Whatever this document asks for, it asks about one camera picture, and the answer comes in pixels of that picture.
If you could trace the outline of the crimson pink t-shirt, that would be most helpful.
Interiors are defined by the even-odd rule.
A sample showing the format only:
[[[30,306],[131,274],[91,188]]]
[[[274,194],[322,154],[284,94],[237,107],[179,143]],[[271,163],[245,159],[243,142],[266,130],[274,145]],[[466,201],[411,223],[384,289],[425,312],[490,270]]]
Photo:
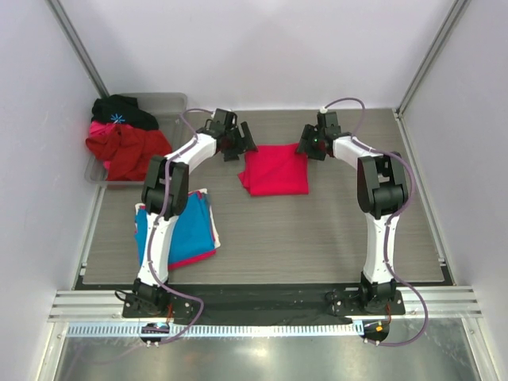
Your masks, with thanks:
[[[308,159],[298,144],[259,145],[245,153],[245,169],[237,176],[251,196],[309,194]]]

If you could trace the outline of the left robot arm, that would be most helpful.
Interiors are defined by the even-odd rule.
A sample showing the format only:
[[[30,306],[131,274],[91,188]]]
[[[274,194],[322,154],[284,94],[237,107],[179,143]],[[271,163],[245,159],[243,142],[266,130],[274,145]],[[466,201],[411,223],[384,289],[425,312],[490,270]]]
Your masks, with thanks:
[[[248,123],[239,121],[230,110],[215,110],[203,127],[190,131],[193,137],[181,148],[149,161],[141,195],[147,213],[147,237],[140,270],[124,301],[125,311],[159,317],[169,311],[173,297],[198,305],[199,313],[203,310],[200,298],[167,284],[171,241],[187,206],[190,174],[218,153],[225,161],[237,160],[246,152],[255,152],[257,146]]]

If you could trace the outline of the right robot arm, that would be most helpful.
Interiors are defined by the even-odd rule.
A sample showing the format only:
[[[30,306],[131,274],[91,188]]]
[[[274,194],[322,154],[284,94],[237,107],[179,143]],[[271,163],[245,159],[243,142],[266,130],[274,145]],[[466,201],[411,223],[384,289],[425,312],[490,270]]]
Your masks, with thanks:
[[[356,199],[367,221],[367,251],[354,310],[386,314],[396,299],[396,279],[389,268],[399,212],[410,196],[400,156],[381,152],[344,133],[335,112],[317,112],[317,124],[306,125],[296,152],[312,160],[327,156],[356,170]]]

